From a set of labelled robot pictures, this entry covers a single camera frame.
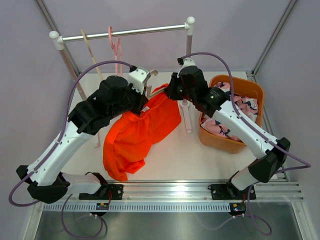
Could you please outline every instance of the clothing tag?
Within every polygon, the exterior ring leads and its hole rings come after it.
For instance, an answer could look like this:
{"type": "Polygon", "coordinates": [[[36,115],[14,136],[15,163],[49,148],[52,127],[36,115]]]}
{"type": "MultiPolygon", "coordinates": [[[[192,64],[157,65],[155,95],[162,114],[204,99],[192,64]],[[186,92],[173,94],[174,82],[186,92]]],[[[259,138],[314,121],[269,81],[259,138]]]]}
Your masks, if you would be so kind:
{"type": "Polygon", "coordinates": [[[149,109],[150,109],[150,107],[145,106],[145,107],[141,110],[141,112],[146,112],[146,111],[148,111],[149,109]]]}

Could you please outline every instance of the white table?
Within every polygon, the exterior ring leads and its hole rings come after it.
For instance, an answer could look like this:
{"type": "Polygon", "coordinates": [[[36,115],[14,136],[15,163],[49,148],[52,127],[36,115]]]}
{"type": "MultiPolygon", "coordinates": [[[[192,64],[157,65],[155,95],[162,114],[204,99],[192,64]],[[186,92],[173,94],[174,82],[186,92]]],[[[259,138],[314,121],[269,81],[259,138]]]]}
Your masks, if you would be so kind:
{"type": "MultiPolygon", "coordinates": [[[[217,75],[227,72],[205,72],[204,77],[210,80],[217,75]]],[[[232,73],[234,77],[247,79],[243,71],[232,73]]],[[[158,76],[152,76],[149,84],[158,87],[168,83],[171,72],[162,72],[158,76]]],[[[81,80],[82,87],[89,96],[99,85],[99,77],[96,73],[87,74],[81,80]]],[[[76,91],[72,101],[73,107],[81,101],[76,91]]],[[[194,106],[190,107],[192,133],[185,131],[184,121],[169,134],[163,141],[153,145],[148,156],[144,159],[145,166],[135,174],[127,173],[129,181],[169,181],[169,180],[227,180],[236,171],[250,164],[255,157],[248,148],[238,154],[230,154],[222,150],[204,146],[199,138],[198,118],[200,112],[194,106]]],[[[101,146],[94,147],[94,141],[84,144],[63,168],[63,172],[70,174],[85,174],[86,172],[99,172],[108,181],[109,177],[102,163],[104,138],[111,125],[119,118],[113,119],[108,127],[100,130],[101,146]]]]}

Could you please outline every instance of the pink and black cloth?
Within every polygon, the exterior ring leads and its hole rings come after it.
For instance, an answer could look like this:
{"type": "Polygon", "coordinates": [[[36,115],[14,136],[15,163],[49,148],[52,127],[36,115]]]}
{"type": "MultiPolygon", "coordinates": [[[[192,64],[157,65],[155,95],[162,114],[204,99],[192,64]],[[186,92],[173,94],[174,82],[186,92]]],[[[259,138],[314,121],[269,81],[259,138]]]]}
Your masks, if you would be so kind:
{"type": "MultiPolygon", "coordinates": [[[[220,88],[229,96],[230,92],[230,84],[228,82],[218,82],[215,87],[220,88]]],[[[234,103],[241,109],[241,111],[247,115],[253,122],[256,122],[258,115],[258,102],[255,98],[248,98],[245,96],[237,96],[234,95],[234,103]]],[[[241,140],[233,135],[230,129],[228,129],[224,124],[219,121],[216,121],[214,118],[210,118],[207,115],[203,115],[201,119],[201,127],[204,128],[207,132],[217,135],[219,137],[232,139],[238,142],[241,140]]]]}

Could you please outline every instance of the orange basket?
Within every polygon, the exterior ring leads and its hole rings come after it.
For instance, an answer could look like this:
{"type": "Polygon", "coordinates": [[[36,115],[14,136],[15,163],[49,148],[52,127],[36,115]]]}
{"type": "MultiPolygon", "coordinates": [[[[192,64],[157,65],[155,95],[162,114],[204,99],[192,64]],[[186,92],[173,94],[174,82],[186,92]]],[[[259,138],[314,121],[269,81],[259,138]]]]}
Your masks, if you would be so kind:
{"type": "MultiPolygon", "coordinates": [[[[234,92],[241,97],[248,97],[257,99],[258,103],[258,113],[255,123],[261,127],[263,120],[264,104],[265,104],[265,93],[262,87],[256,84],[253,81],[248,81],[238,77],[232,77],[234,92]]],[[[213,87],[218,82],[230,83],[228,75],[218,75],[211,79],[210,87],[213,87]]],[[[231,154],[240,153],[246,145],[241,141],[235,141],[229,138],[224,138],[221,136],[216,136],[212,133],[207,132],[204,128],[201,127],[201,119],[203,113],[199,117],[199,139],[202,144],[217,149],[224,150],[231,154]]]]}

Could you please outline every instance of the perforated metal strip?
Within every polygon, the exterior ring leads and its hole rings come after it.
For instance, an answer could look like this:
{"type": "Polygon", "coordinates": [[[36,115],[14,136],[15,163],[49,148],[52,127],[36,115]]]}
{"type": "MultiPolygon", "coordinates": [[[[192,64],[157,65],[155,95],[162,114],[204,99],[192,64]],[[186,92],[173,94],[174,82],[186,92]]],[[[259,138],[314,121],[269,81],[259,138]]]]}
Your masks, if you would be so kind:
{"type": "MultiPolygon", "coordinates": [[[[45,204],[44,211],[59,212],[63,202],[45,204]]],[[[134,202],[112,202],[108,209],[101,209],[100,203],[96,202],[70,202],[64,209],[65,212],[144,212],[144,213],[172,213],[172,212],[230,212],[229,203],[215,202],[154,202],[154,203],[134,203],[134,202]]]]}

